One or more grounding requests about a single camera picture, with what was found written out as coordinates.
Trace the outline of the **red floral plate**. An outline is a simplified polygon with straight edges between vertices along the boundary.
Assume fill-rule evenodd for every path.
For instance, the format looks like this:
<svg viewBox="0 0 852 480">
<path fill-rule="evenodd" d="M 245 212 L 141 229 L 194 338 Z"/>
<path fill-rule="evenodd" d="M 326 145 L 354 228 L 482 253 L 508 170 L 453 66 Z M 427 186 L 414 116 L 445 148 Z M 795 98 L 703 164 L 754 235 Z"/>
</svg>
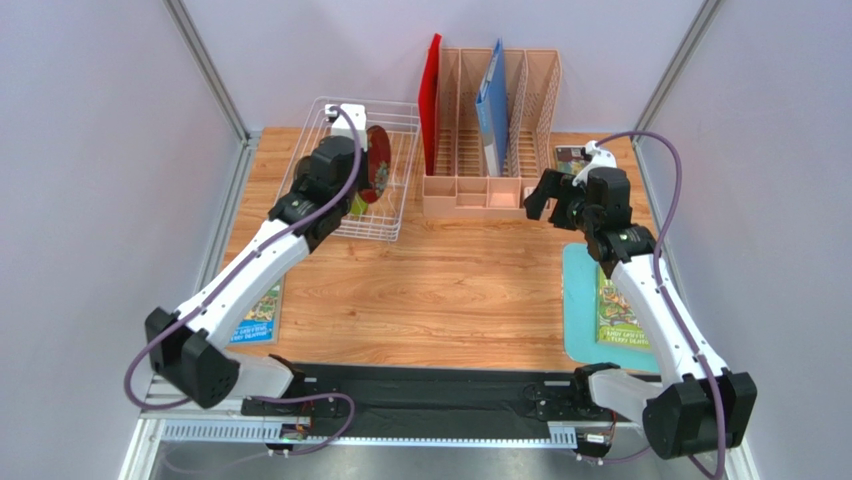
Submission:
<svg viewBox="0 0 852 480">
<path fill-rule="evenodd" d="M 384 194 L 391 174 L 391 142 L 386 130 L 373 125 L 367 129 L 366 158 L 362 163 L 358 195 L 370 204 Z"/>
</svg>

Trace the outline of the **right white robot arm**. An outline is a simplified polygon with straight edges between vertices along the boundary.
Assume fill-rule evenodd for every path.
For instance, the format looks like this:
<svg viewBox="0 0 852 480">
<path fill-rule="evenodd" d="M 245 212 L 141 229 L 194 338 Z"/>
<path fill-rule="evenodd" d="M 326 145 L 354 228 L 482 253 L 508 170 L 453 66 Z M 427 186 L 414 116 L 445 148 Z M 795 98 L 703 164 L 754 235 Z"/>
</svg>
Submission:
<svg viewBox="0 0 852 480">
<path fill-rule="evenodd" d="M 583 180 L 554 169 L 542 174 L 523 205 L 528 218 L 583 233 L 589 256 L 624 295 L 648 336 L 660 382 L 654 386 L 611 362 L 577 369 L 579 394 L 598 409 L 639 423 L 661 459 L 741 445 L 757 399 L 747 372 L 735 373 L 703 338 L 664 268 L 653 233 L 632 220 L 631 184 L 614 167 Z"/>
</svg>

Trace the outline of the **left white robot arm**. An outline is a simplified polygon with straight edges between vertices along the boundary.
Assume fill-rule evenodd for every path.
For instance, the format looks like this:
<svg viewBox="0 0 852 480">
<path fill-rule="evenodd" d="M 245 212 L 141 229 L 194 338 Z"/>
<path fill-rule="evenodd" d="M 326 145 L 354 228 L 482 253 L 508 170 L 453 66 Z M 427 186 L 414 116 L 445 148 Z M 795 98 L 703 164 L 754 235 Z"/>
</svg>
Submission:
<svg viewBox="0 0 852 480">
<path fill-rule="evenodd" d="M 288 390 L 294 372 L 285 361 L 225 349 L 249 310 L 340 227 L 366 157 L 361 134 L 322 139 L 237 257 L 176 311 L 157 308 L 146 318 L 143 353 L 186 402 L 209 409 L 229 396 L 277 398 Z"/>
</svg>

